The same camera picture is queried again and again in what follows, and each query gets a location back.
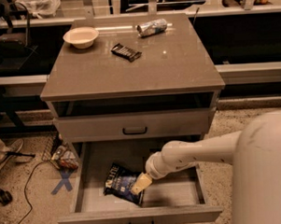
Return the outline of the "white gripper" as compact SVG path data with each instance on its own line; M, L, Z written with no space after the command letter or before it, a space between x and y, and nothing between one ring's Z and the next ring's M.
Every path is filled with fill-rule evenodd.
M145 165L146 174L141 173L131 188L133 194L138 194L152 183L152 179L161 179L167 175L166 165L160 151L148 157Z

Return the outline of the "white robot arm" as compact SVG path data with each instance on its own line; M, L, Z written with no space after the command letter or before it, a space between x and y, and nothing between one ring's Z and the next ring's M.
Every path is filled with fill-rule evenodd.
M131 192L196 161L232 166L232 224L281 224L281 110L257 116L242 131L165 144L148 158Z

